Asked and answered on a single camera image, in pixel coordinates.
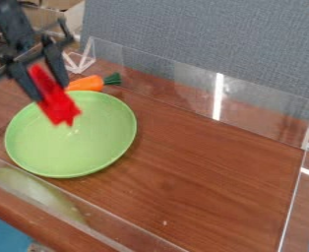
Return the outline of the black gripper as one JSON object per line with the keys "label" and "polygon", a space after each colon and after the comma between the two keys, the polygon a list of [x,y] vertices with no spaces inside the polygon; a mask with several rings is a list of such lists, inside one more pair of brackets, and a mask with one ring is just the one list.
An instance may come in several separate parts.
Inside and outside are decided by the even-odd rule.
{"label": "black gripper", "polygon": [[0,0],[0,32],[10,47],[18,52],[18,56],[11,60],[12,63],[8,65],[8,75],[16,80],[34,101],[42,101],[42,94],[26,65],[32,64],[40,58],[46,59],[48,69],[58,84],[64,89],[70,84],[62,53],[63,48],[74,42],[74,35],[66,25],[66,20],[59,19],[58,23],[64,32],[64,39],[55,41],[44,33],[40,39],[42,50],[30,54],[31,48],[36,43],[35,35],[38,31],[34,29],[19,1]]}

